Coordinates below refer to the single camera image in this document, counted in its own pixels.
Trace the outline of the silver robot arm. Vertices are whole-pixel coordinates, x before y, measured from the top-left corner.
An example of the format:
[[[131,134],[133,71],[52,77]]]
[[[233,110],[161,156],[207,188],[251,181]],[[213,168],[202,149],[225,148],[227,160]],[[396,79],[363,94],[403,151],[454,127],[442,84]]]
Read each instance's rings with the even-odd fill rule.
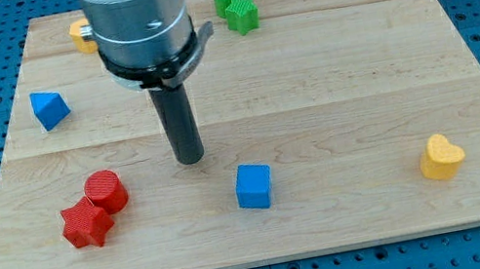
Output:
[[[194,29],[184,0],[79,0],[83,37],[130,90],[175,89],[200,63],[214,34],[209,21]]]

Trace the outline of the yellow block behind arm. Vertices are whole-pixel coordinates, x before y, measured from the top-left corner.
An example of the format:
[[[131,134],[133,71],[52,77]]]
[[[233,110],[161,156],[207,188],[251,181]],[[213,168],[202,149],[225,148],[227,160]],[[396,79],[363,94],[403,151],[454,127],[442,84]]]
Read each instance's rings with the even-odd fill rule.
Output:
[[[94,54],[98,50],[98,43],[93,38],[92,27],[85,18],[74,21],[69,26],[68,34],[76,47],[82,54]]]

